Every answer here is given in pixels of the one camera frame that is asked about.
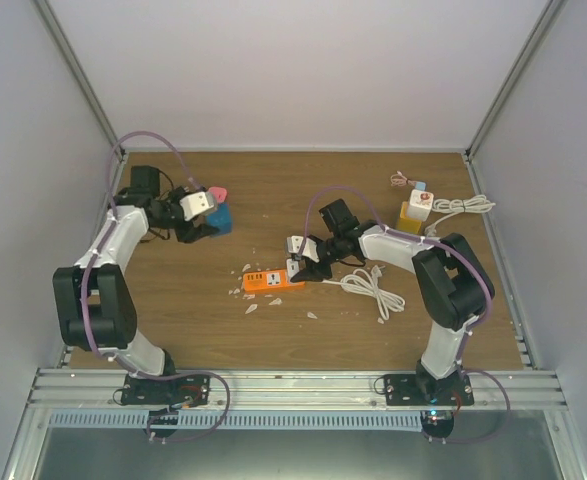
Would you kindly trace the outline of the orange power strip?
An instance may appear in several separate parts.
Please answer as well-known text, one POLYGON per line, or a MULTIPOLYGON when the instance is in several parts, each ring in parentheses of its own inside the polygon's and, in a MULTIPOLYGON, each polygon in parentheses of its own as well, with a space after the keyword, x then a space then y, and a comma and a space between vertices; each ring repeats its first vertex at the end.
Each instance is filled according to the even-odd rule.
POLYGON ((304 282, 291 282, 286 269, 246 272, 242 283, 248 294, 273 294, 305 287, 304 282))

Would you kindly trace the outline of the white charger plug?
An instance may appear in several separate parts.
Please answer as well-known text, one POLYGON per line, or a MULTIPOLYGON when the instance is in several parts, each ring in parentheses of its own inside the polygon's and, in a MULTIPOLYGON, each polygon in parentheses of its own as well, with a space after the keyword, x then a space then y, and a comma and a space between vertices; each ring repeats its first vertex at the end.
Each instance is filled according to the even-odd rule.
POLYGON ((302 267, 303 263, 300 260, 294 258, 289 258, 286 260, 287 279, 290 283, 301 282, 299 273, 302 267))

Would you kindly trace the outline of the blue cube socket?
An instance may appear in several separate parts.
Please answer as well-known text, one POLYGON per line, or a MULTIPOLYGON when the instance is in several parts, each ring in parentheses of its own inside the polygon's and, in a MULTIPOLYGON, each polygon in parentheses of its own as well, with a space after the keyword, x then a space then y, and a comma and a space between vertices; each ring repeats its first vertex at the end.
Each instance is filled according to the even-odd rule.
POLYGON ((218 237, 232 232, 233 221, 227 203, 220 203, 217 210, 206 216, 206 225, 213 229, 211 236, 218 237))

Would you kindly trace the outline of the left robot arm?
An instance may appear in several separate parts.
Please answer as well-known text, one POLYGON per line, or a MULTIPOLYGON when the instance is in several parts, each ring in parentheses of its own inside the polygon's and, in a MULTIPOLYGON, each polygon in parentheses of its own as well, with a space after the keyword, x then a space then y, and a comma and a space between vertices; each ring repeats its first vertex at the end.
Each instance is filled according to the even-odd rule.
POLYGON ((220 231, 205 219, 218 210, 217 196, 205 187, 171 185, 162 192, 166 177, 156 167, 134 167, 129 184, 110 198, 105 222, 89 250, 52 277, 64 343, 146 378, 144 391, 158 404, 176 398, 179 380, 170 354, 138 328, 125 270, 149 234, 191 244, 220 231))

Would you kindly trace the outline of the pink plug adapter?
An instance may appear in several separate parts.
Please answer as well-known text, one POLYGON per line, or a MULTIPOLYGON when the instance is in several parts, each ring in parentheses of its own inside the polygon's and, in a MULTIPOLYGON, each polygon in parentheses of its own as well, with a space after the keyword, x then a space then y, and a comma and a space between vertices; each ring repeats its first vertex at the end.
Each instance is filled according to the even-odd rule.
POLYGON ((222 204, 226 201, 228 191, 224 187, 211 186, 207 190, 207 194, 214 200, 216 205, 222 204))

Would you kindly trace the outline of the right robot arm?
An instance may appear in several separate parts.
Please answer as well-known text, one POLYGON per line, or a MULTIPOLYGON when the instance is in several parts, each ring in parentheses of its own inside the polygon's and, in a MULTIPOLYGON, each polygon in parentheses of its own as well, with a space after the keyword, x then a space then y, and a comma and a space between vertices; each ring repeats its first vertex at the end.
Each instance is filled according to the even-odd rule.
POLYGON ((290 236, 286 251, 303 265, 294 283, 332 278, 332 265, 354 257, 380 261, 415 275, 432 320, 427 346, 416 365, 416 393, 424 403, 447 398, 462 377, 462 356, 476 324, 490 314, 494 286, 465 237, 429 238, 400 232, 379 219, 361 222, 338 199, 320 209, 330 236, 290 236))

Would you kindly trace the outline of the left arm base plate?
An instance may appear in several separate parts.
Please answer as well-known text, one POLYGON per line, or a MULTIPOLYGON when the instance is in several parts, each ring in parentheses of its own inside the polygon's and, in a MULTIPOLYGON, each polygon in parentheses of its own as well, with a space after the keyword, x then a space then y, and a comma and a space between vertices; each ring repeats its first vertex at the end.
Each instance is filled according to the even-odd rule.
POLYGON ((152 380, 127 375, 123 386, 113 392, 119 406, 196 407, 208 403, 208 375, 192 375, 176 380, 152 380))

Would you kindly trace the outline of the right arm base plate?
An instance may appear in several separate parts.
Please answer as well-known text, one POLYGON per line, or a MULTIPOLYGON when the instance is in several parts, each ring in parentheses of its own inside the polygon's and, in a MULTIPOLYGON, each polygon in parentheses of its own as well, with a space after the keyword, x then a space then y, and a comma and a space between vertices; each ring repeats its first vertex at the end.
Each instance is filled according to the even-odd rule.
POLYGON ((456 407, 475 403, 468 376, 453 372, 434 380, 426 374, 387 373, 379 378, 387 406, 456 407))

